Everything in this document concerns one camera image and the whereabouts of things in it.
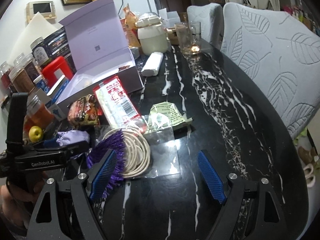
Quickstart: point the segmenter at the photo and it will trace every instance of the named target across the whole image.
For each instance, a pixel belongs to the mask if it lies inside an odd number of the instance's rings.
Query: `yellow apple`
[[[39,126],[31,127],[29,131],[29,139],[31,142],[41,141],[43,138],[43,131]]]

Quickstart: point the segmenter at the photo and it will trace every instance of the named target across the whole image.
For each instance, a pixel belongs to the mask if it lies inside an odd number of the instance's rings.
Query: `display screen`
[[[36,14],[37,12],[39,12],[39,13],[51,12],[50,3],[35,3],[35,4],[33,4],[33,13]]]

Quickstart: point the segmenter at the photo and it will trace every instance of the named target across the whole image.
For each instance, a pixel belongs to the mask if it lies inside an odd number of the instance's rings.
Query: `purple bristles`
[[[87,166],[91,168],[95,163],[101,161],[108,149],[113,149],[116,152],[117,164],[112,173],[106,190],[103,193],[103,198],[108,196],[107,190],[113,190],[115,186],[119,186],[118,181],[123,180],[122,172],[124,170],[124,135],[122,130],[115,132],[108,138],[104,139],[96,147],[92,149],[87,157]]]

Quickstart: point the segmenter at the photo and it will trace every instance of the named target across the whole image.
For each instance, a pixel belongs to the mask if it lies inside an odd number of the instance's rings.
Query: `blue gripper pad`
[[[227,197],[223,190],[223,182],[202,151],[198,153],[198,165],[212,197],[218,200],[220,204],[224,204]]]
[[[111,175],[113,174],[116,165],[117,154],[115,151],[112,151],[112,153],[105,159],[103,165],[92,181],[91,193],[89,196],[92,201],[102,198],[103,192],[106,190],[106,187],[110,182]]]

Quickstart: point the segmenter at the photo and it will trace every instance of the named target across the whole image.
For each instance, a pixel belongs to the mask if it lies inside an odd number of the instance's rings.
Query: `chair backrest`
[[[201,37],[216,48],[219,45],[219,35],[223,33],[223,12],[218,3],[204,6],[189,6],[187,8],[190,21],[201,22]]]
[[[320,104],[320,38],[286,12],[223,8],[221,51],[261,89],[292,138]]]

